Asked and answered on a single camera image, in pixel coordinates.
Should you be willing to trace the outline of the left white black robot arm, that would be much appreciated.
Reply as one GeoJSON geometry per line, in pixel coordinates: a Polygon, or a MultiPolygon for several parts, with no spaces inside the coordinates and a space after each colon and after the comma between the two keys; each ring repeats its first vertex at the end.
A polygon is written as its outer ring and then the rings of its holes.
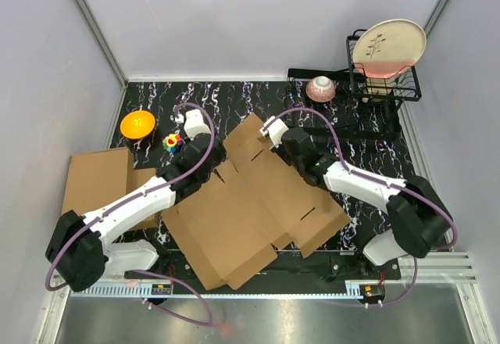
{"type": "Polygon", "coordinates": [[[222,141],[198,134],[157,175],[139,188],[102,208],[83,215],[70,210],[58,220],[45,256],[50,262],[45,279],[54,292],[58,274],[74,292],[90,288],[103,277],[127,272],[161,278],[169,260],[150,242],[118,243],[116,239],[153,214],[167,210],[206,183],[226,157],[222,141]]]}

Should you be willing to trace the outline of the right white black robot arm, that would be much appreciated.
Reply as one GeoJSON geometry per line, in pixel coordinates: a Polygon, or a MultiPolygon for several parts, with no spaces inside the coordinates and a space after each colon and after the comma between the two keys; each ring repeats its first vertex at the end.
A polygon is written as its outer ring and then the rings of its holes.
{"type": "Polygon", "coordinates": [[[401,256],[423,259],[436,249],[452,226],[452,218],[429,181],[380,176],[320,152],[300,127],[286,130],[277,146],[279,154],[312,186],[349,195],[381,210],[390,228],[374,235],[355,258],[362,278],[373,278],[383,265],[401,256]]]}

